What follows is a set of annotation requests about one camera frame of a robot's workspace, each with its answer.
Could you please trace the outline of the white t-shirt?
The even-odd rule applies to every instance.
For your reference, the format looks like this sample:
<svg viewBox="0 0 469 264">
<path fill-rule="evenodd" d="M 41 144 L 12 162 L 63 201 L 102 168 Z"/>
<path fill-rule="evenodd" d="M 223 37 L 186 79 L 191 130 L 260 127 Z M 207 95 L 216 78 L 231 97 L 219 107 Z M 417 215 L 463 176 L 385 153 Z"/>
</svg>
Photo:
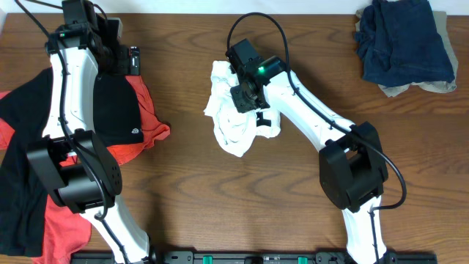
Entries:
<svg viewBox="0 0 469 264">
<path fill-rule="evenodd" d="M 226 152 L 242 157 L 256 136 L 267 139 L 281 132 L 280 112 L 269 109 L 237 111 L 230 89 L 239 84 L 227 61 L 214 61 L 210 76 L 211 94 L 204 114 L 213 119 L 213 132 L 220 147 Z"/>
</svg>

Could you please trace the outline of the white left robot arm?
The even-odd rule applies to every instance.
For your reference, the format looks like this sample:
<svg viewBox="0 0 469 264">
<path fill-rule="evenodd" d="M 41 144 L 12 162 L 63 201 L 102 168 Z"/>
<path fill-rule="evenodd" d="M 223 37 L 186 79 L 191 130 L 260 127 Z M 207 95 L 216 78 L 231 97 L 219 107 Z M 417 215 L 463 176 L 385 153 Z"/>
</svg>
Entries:
<svg viewBox="0 0 469 264">
<path fill-rule="evenodd" d="M 98 75 L 137 76 L 140 50 L 120 42 L 122 22 L 91 1 L 63 1 L 64 24 L 47 32 L 53 68 L 51 106 L 42 138 L 27 158 L 54 203 L 89 221 L 111 248 L 113 263 L 156 263 L 148 234 L 122 198 L 116 159 L 95 133 Z"/>
</svg>

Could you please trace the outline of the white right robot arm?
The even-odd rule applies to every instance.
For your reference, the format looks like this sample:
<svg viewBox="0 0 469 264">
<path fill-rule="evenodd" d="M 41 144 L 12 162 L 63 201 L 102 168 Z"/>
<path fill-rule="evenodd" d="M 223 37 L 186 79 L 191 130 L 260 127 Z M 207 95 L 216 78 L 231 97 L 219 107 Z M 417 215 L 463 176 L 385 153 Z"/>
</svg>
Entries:
<svg viewBox="0 0 469 264">
<path fill-rule="evenodd" d="M 239 81 L 230 90 L 236 109 L 275 109 L 300 129 L 319 153 L 322 190 L 342 211 L 349 256 L 356 263 L 377 263 L 387 249 L 372 208 L 380 206 L 388 178 L 378 154 L 382 148 L 377 130 L 329 109 L 287 71 L 282 59 L 263 59 L 247 39 L 229 48 L 226 56 Z"/>
</svg>

